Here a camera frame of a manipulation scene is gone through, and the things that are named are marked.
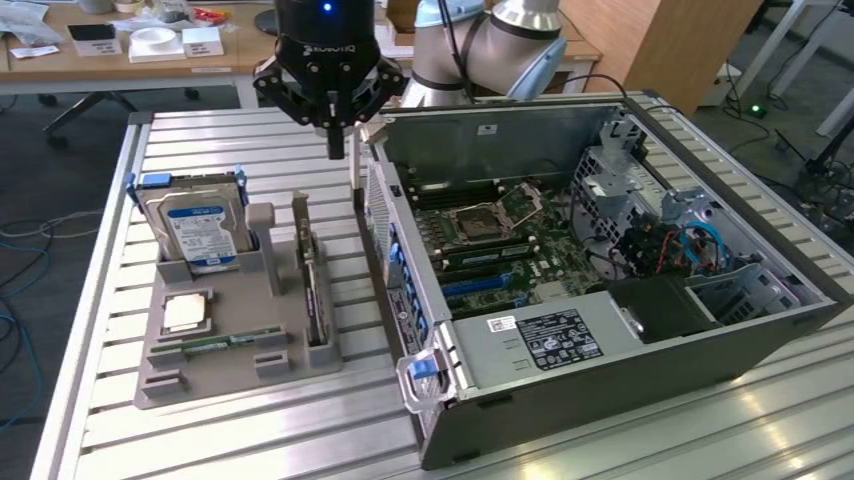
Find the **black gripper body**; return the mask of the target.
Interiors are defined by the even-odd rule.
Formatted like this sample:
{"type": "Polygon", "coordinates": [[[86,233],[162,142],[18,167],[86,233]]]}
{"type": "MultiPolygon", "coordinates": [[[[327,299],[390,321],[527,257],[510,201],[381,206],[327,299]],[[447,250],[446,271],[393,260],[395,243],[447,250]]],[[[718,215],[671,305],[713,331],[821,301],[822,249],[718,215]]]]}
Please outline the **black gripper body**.
{"type": "Polygon", "coordinates": [[[365,71],[383,58],[375,38],[371,1],[278,1],[275,55],[283,78],[327,99],[337,108],[345,63],[365,71]]]}

